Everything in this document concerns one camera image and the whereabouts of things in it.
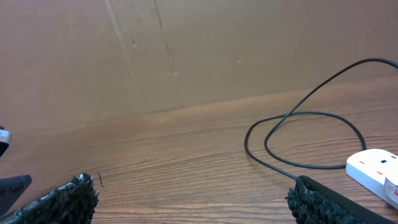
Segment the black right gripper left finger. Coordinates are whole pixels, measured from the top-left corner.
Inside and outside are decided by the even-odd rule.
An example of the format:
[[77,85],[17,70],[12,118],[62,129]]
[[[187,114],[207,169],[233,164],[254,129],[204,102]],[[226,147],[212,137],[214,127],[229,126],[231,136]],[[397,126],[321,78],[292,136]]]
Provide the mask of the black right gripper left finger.
[[2,217],[1,224],[90,224],[98,195],[94,177],[84,172]]

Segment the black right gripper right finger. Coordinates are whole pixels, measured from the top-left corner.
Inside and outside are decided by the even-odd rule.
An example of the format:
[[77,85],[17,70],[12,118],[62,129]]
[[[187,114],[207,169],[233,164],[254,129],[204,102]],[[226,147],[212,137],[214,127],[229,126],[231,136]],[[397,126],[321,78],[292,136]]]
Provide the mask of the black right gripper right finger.
[[395,224],[304,175],[285,199],[300,224]]

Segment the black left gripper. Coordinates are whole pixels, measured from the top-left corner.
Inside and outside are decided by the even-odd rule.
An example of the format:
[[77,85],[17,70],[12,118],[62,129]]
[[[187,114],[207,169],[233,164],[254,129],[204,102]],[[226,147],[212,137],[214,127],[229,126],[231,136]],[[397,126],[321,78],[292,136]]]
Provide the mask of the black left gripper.
[[8,212],[31,183],[32,178],[30,175],[20,175],[1,179],[1,216]]

